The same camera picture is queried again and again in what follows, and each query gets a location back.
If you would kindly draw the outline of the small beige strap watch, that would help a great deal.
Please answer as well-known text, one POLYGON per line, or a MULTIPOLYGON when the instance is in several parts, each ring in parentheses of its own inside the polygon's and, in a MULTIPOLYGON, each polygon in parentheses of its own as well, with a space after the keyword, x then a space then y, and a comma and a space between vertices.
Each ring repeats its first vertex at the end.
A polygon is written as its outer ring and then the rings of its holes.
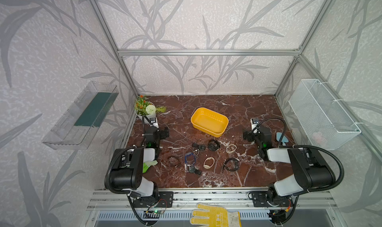
POLYGON ((237 146, 236 146, 236 145, 234 145, 234 144, 229 144, 229 145, 226 147, 226 152, 227 152, 228 154, 230 154, 230 153, 234 153, 234 152, 236 151, 236 149, 237 149, 237 146))

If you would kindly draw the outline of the black chunky digital watch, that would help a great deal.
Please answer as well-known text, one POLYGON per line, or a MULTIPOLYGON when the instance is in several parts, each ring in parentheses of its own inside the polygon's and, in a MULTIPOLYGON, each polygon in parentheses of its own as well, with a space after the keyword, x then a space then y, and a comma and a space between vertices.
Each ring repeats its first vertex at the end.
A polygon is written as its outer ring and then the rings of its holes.
POLYGON ((225 170, 229 172, 236 172, 239 170, 239 168, 240 168, 240 160, 237 158, 231 157, 224 162, 221 172, 224 172, 225 170))

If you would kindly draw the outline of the blue transparent watch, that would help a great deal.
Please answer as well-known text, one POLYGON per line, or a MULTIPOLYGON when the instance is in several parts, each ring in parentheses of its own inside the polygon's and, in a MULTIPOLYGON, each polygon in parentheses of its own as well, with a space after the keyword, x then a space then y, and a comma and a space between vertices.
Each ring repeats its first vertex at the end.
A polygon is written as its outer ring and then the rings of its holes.
POLYGON ((197 161, 197 158, 194 153, 187 152, 185 154, 185 164, 186 166, 194 166, 197 161))

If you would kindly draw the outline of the black sport watch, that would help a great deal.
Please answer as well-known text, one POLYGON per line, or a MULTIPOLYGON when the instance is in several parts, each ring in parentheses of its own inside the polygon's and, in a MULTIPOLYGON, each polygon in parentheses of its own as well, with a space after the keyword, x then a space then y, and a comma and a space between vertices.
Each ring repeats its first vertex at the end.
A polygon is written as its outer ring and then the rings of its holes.
POLYGON ((211 139, 208 143, 208 149, 210 151, 217 151, 220 149, 220 143, 215 139, 211 139))

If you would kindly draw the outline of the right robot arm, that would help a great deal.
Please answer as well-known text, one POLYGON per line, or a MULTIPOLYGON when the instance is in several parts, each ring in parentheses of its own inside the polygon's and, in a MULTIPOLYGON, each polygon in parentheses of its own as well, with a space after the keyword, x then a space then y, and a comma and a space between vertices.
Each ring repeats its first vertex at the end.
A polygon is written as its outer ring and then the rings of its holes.
POLYGON ((330 190, 343 181, 344 166, 330 151, 312 145, 275 148, 271 136, 266 127, 243 131, 243 139, 258 145, 258 154, 264 161, 287 163, 292 167, 292 175, 269 187, 268 200, 330 190))

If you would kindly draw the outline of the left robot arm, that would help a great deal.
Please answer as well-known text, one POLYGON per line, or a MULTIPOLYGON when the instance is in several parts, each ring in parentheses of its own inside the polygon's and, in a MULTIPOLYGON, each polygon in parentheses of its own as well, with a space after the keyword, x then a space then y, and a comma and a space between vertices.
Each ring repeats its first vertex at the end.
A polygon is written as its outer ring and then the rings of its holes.
POLYGON ((144 163, 157 160, 160 141, 169 136, 167 127, 160 130, 151 126, 144 132, 145 144, 116 149, 105 175, 105 188, 114 194, 158 201, 157 185, 143 177, 144 163))

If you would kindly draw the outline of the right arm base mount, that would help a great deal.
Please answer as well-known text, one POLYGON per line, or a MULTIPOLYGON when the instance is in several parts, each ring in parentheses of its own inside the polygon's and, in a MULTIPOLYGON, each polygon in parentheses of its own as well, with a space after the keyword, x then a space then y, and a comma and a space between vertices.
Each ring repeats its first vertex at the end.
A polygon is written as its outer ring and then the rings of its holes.
POLYGON ((271 190, 251 191, 248 193, 247 197, 253 202, 254 207, 289 209, 294 206, 291 196, 281 197, 271 190))

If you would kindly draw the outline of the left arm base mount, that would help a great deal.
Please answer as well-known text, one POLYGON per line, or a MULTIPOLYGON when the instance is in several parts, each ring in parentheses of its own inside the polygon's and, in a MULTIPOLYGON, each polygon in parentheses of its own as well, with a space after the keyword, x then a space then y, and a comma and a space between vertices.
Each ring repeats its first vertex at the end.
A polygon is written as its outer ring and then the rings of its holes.
POLYGON ((135 208, 148 208, 154 206, 156 208, 171 208, 174 200, 174 192, 159 191, 149 197, 140 197, 133 200, 135 208))

